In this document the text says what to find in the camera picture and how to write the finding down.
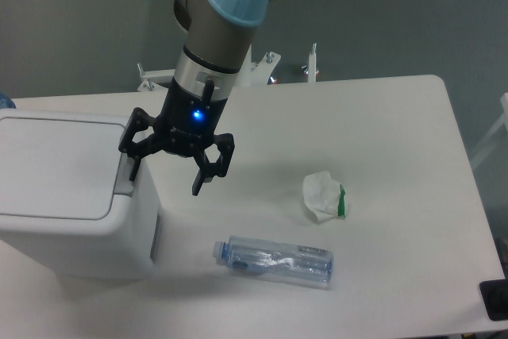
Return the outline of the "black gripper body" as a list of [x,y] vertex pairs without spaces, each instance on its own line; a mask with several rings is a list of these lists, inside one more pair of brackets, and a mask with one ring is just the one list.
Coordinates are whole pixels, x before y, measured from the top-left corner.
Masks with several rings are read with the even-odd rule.
[[172,81],[153,126],[152,151],[192,157],[215,144],[220,155],[227,157],[229,136],[215,134],[226,100],[214,101],[214,92],[212,79],[207,79],[197,94]]

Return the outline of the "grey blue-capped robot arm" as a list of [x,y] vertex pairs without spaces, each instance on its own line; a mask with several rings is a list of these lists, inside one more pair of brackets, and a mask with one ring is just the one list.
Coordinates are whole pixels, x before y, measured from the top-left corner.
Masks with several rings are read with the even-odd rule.
[[164,151],[198,165],[192,191],[227,174],[233,136],[215,129],[271,0],[175,0],[187,38],[159,115],[131,113],[119,151],[138,169]]

